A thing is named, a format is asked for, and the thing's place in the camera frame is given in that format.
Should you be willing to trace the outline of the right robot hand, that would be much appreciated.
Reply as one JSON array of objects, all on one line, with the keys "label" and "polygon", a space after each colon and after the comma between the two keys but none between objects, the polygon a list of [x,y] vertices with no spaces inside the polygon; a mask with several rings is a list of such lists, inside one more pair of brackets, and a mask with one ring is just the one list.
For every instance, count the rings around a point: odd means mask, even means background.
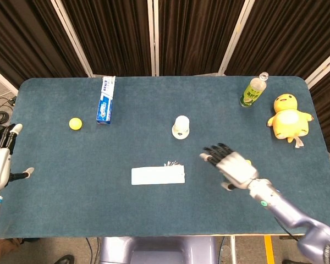
[{"label": "right robot hand", "polygon": [[218,143],[203,148],[200,158],[217,168],[226,178],[224,186],[227,190],[248,189],[249,185],[258,178],[257,169],[238,152],[229,146]]}]

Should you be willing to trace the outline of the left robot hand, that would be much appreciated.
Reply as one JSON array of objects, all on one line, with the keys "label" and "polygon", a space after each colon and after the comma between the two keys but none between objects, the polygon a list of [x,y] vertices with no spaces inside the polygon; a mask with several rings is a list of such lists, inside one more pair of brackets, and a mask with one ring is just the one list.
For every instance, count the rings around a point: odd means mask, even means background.
[{"label": "left robot hand", "polygon": [[22,173],[10,171],[15,141],[22,128],[22,124],[12,124],[0,129],[0,190],[9,182],[29,178],[35,170],[30,167]]}]

